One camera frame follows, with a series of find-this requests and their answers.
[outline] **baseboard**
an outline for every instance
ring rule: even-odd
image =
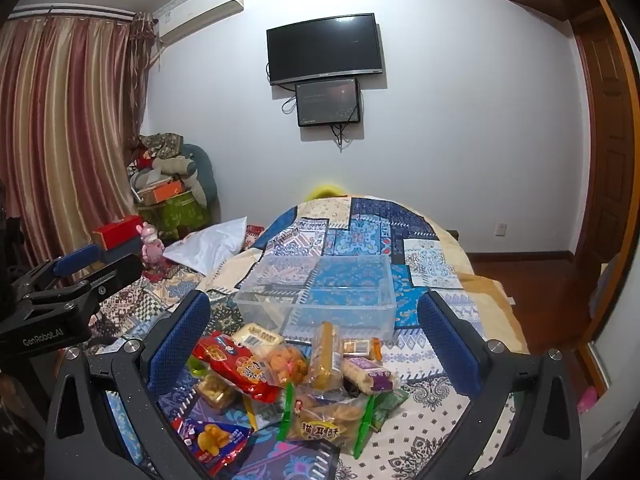
[[[571,251],[538,251],[532,253],[467,253],[473,262],[533,262],[539,260],[574,260]]]

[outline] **orange box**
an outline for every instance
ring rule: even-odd
[[[166,200],[167,198],[171,198],[172,196],[180,195],[183,191],[182,182],[180,180],[176,180],[175,182],[170,182],[163,186],[158,186],[150,189],[149,191],[142,192],[140,194],[140,198],[144,205],[154,205]]]

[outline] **black cable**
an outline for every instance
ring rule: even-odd
[[[267,63],[267,64],[264,66],[264,71],[267,73],[267,79],[269,80],[269,83],[271,83],[271,76],[269,75],[269,63]],[[295,89],[295,88],[287,88],[287,87],[286,87],[286,86],[284,86],[284,85],[277,85],[277,86],[279,86],[279,87],[280,87],[280,88],[282,88],[283,90],[286,90],[287,92],[295,92],[295,91],[296,91],[296,89]]]
[[[289,110],[285,110],[284,107],[286,105],[288,105],[290,102],[294,101],[293,106],[291,108],[289,108]],[[289,115],[293,113],[293,110],[296,109],[296,96],[292,95],[289,99],[287,99],[286,101],[283,102],[282,106],[280,107],[280,109],[282,110],[282,113],[285,115]]]
[[[353,117],[353,114],[355,113],[356,108],[358,108],[358,105],[360,104],[361,100],[362,100],[362,90],[360,89],[360,82],[356,79],[356,104],[353,107],[353,110],[351,110],[351,113],[349,114],[349,118],[345,123],[329,124],[329,126],[331,127],[331,133],[334,134],[334,137],[337,141],[338,148],[340,148],[340,151],[342,151],[342,133],[345,131],[345,129],[347,129],[349,121],[351,121],[351,118]],[[338,127],[337,134],[334,131],[334,126]]]

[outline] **air conditioner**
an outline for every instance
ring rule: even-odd
[[[244,9],[244,0],[186,0],[158,19],[160,41],[175,43]]]

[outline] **television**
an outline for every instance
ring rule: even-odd
[[[376,17],[349,14],[267,30],[272,85],[382,72]]]

